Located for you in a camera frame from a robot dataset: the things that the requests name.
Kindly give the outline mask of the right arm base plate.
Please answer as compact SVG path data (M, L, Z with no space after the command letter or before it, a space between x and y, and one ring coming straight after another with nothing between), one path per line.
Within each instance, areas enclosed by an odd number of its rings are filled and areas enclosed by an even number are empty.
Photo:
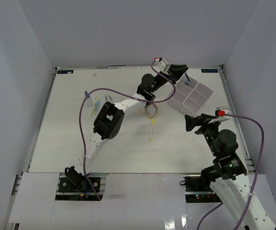
M185 176L179 183L185 188L186 203L220 203L220 198L202 182L200 176Z

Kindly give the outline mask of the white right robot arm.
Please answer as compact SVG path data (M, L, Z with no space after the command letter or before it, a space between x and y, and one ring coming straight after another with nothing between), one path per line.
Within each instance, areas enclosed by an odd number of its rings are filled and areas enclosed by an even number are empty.
M214 156L213 165L201 171L200 186L213 191L236 222L236 230L276 230L257 195L254 193L258 172L250 182L248 171L236 153L237 136L229 129L219 129L222 122L233 115L226 110L216 110L215 115L185 115L186 131L198 128Z

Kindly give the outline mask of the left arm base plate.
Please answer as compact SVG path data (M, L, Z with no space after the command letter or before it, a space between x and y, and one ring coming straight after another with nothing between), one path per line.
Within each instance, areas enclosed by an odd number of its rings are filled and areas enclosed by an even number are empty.
M90 181L99 196L100 199L103 197L105 190L105 178L90 177ZM92 190L89 182L83 179L78 186L75 186L66 177L60 177L58 181L57 192L55 196L57 201L99 201L94 191Z

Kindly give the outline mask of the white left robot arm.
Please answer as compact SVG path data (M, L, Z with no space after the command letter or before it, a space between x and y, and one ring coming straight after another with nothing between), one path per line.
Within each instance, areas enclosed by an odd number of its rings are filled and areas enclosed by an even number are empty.
M145 74L142 76L140 85L137 88L137 92L133 95L126 95L116 90L108 88L97 88L89 92L85 96L79 111L78 123L79 129L83 141L83 157L82 157L82 169L83 173L78 173L74 166L65 168L66 178L69 180L69 185L76 191L82 192L91 189L96 192L94 185L88 178L89 169L94 162L97 155L100 153L102 147L111 139L115 138L121 128L121 124L126 115L129 115L139 109L143 109L150 104L162 103L174 96L176 93L176 83L188 70L187 65L174 65L174 64L163 64L159 59L155 59L152 64L156 64L160 71L154 70L157 73L156 76L152 74ZM169 97L156 101L155 95L153 94L164 84L170 83L173 87L172 93ZM90 94L96 91L105 90L117 93L119 95L127 97L118 103L112 103L107 101L102 106L97 117L93 123L93 133L89 146L86 143L83 128L82 128L82 112L86 100L90 97Z

